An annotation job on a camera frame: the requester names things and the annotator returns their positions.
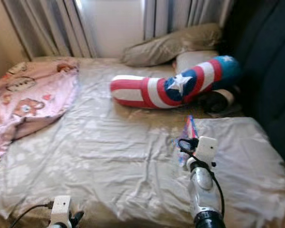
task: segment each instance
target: pillow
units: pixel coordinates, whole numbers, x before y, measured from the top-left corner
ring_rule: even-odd
[[[193,26],[128,47],[121,62],[131,67],[162,64],[186,51],[214,50],[221,36],[217,24]]]
[[[206,62],[218,55],[217,51],[188,51],[182,53],[176,57],[175,72],[180,74],[181,72],[192,68],[192,66]]]
[[[239,80],[240,72],[233,57],[218,56],[168,79],[117,75],[110,89],[121,105],[174,108],[191,102],[201,92],[232,86]]]

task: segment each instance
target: pink blanket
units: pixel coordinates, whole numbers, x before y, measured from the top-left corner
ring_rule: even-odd
[[[72,59],[20,63],[0,79],[0,158],[10,142],[59,118],[77,91]]]

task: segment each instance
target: black cable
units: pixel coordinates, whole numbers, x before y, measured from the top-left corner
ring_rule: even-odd
[[[25,212],[23,212],[11,225],[9,228],[13,228],[17,222],[19,222],[19,220],[25,215],[27,214],[29,211],[35,209],[35,208],[40,208],[40,207],[45,207],[45,208],[49,208],[49,209],[52,209],[53,208],[53,204],[54,202],[53,201],[50,201],[49,203],[47,204],[38,204],[38,205],[35,205],[29,209],[27,209]]]
[[[199,142],[198,139],[179,139],[178,140],[178,146],[180,147],[180,151],[181,152],[184,152],[186,154],[188,154],[190,157],[194,158],[196,160],[196,162],[198,163],[199,166],[205,168],[208,173],[210,174],[210,176],[212,177],[212,179],[214,180],[217,188],[218,188],[218,191],[219,191],[219,195],[220,195],[220,202],[221,202],[221,214],[222,214],[222,217],[224,218],[224,215],[225,215],[225,201],[224,201],[224,195],[223,195],[223,191],[222,191],[222,188],[220,187],[219,185],[219,182],[218,180],[216,179],[215,175],[214,175],[214,172],[212,172],[208,166],[207,163],[205,163],[204,161],[201,161],[200,159],[198,159],[197,157],[195,157],[193,155],[193,153],[189,150],[187,150],[186,148],[184,148],[182,145],[181,145],[181,142],[187,142],[190,144],[190,149],[191,150],[194,150],[196,147],[197,147],[197,144]]]

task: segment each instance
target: care bear print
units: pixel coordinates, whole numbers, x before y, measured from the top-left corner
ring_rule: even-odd
[[[44,107],[43,102],[27,98],[18,102],[13,114],[20,117],[36,116],[37,110]]]

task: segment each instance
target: wall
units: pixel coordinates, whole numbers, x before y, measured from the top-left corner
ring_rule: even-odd
[[[27,60],[26,53],[0,0],[0,43],[13,64]]]
[[[143,40],[143,0],[81,0],[98,57],[119,57]]]
[[[25,60],[26,54],[0,0],[0,77],[7,69]]]

